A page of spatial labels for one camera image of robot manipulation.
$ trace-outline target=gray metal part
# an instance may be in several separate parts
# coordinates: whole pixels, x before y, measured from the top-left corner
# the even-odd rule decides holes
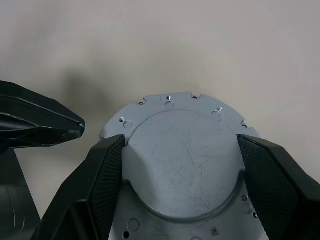
[[[232,204],[220,214],[193,223],[176,223],[146,211],[130,189],[125,187],[119,195],[109,239],[123,240],[123,233],[129,232],[129,240],[259,240],[264,232],[263,227],[252,213],[242,212],[242,194],[247,194],[243,182]],[[135,232],[128,230],[131,219],[138,220],[140,224]],[[217,236],[211,234],[214,227],[219,230]]]
[[[115,219],[122,219],[132,210],[130,205],[138,204],[139,211],[127,217],[143,215],[134,234],[148,237],[133,239],[181,239],[177,237],[180,232],[188,236],[183,239],[191,239],[193,234],[186,229],[194,226],[201,233],[206,226],[214,227],[210,219],[242,226],[239,231],[246,232],[244,235],[252,232],[248,239],[258,239],[263,228],[252,214],[248,222],[235,221],[242,215],[248,217],[241,204],[233,214],[225,213],[232,211],[235,199],[241,200],[244,194],[237,191],[244,185],[238,176],[245,166],[236,134],[259,135],[228,105],[206,95],[193,97],[190,92],[147,96],[143,104],[122,109],[103,128],[101,138],[125,135],[122,172],[134,193],[129,197],[124,194],[128,189],[122,191],[121,213],[117,211]],[[161,221],[152,226],[154,218]],[[113,222],[114,239],[121,239],[116,237],[122,234],[117,226],[128,223],[122,221]],[[163,233],[156,237],[155,229]],[[218,229],[219,238],[231,234]],[[207,237],[213,237],[210,231]],[[244,239],[242,233],[229,237],[222,239]]]

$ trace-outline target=stamped metal plate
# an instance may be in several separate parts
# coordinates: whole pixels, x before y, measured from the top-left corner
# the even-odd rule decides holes
[[[111,235],[120,239],[258,240],[236,134],[258,137],[226,104],[190,92],[147,96],[100,137],[122,134],[123,179]]]

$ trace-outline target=raised circular center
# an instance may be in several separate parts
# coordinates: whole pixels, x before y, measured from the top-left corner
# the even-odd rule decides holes
[[[123,149],[123,178],[169,218],[219,211],[243,169],[237,136],[220,120],[169,110],[146,119]]]

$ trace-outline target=beige background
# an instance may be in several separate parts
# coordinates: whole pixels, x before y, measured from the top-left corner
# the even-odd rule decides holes
[[[145,95],[239,111],[320,182],[320,1],[2,0],[0,79],[83,117],[81,139],[18,151],[43,216],[104,124]]]

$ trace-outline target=black plastic part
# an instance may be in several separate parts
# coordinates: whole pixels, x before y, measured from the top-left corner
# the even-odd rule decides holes
[[[85,121],[59,102],[0,81],[0,152],[80,138]]]
[[[0,239],[29,240],[39,223],[15,151],[0,153]]]
[[[107,240],[122,185],[122,148],[117,135],[95,145],[64,181],[32,240]]]
[[[287,151],[238,135],[249,198],[270,240],[320,239],[320,185]]]

